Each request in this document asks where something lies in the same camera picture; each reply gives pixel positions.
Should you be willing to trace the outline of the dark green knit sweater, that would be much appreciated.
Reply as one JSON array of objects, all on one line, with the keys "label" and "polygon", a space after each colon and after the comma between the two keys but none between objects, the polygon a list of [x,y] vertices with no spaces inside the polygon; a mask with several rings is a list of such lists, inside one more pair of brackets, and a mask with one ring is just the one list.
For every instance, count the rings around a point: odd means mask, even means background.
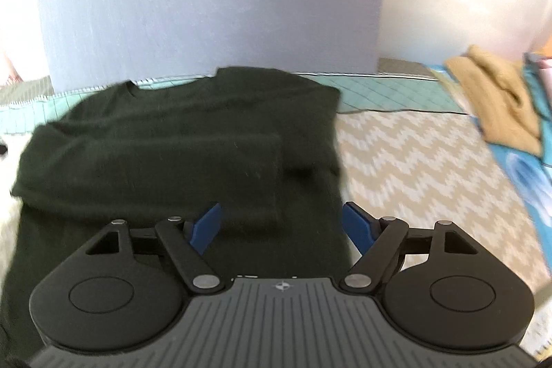
[{"label": "dark green knit sweater", "polygon": [[184,85],[132,82],[40,125],[11,192],[22,202],[1,295],[1,355],[41,347],[28,301],[37,283],[114,219],[151,228],[224,217],[205,258],[223,279],[340,277],[339,92],[275,69],[228,67]]}]

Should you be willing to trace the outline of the patterned bed sheet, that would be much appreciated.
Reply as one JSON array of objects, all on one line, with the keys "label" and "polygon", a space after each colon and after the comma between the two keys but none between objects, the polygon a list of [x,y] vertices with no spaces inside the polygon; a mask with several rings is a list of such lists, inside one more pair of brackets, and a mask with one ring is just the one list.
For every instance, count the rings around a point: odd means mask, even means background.
[{"label": "patterned bed sheet", "polygon": [[[10,192],[21,152],[40,115],[56,119],[64,108],[99,92],[69,92],[33,102],[1,105],[1,299],[19,232],[21,199]],[[37,116],[34,122],[34,108]],[[26,119],[32,119],[26,132]],[[11,135],[4,125],[20,126]],[[347,112],[336,119],[341,187],[365,210],[396,215],[413,226],[453,219],[519,275],[531,289],[544,286],[544,250],[537,249],[537,225],[522,206],[521,193],[509,181],[478,136],[468,116],[452,112],[401,110]]]}]

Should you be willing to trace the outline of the blue floral blanket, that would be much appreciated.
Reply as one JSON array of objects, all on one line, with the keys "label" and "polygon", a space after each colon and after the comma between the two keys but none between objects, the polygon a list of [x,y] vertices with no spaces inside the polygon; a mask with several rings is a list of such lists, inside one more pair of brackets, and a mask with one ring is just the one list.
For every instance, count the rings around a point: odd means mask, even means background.
[{"label": "blue floral blanket", "polygon": [[[520,68],[540,120],[543,153],[536,157],[518,149],[485,142],[527,207],[544,252],[544,260],[551,264],[551,97],[547,96],[540,80],[535,52],[526,53],[521,62],[514,64]],[[445,69],[444,63],[432,66],[430,70],[456,103],[471,116],[485,140],[479,120],[456,78]]]}]

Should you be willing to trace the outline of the tan knit garment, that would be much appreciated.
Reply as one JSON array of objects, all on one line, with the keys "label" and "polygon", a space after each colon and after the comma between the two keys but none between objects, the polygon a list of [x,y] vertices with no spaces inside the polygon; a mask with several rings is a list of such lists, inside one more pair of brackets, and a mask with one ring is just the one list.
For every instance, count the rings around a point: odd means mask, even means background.
[{"label": "tan knit garment", "polygon": [[542,155],[540,120],[518,66],[472,45],[444,67],[460,84],[485,141]]}]

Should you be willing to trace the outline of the pink floral curtain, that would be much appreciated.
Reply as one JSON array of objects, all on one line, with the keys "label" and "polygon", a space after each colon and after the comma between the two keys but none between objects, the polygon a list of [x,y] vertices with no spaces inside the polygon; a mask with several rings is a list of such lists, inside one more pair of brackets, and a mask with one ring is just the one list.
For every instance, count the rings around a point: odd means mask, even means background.
[{"label": "pink floral curtain", "polygon": [[16,85],[22,82],[21,76],[18,74],[13,64],[9,59],[4,59],[0,63],[0,88]]}]

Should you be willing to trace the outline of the pink satin fabric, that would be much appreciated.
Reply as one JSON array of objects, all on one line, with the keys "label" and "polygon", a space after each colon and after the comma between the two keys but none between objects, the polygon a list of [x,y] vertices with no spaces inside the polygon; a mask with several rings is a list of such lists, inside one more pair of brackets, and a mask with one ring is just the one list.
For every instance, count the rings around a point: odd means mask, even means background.
[{"label": "pink satin fabric", "polygon": [[536,51],[540,80],[548,97],[552,93],[552,37]]}]

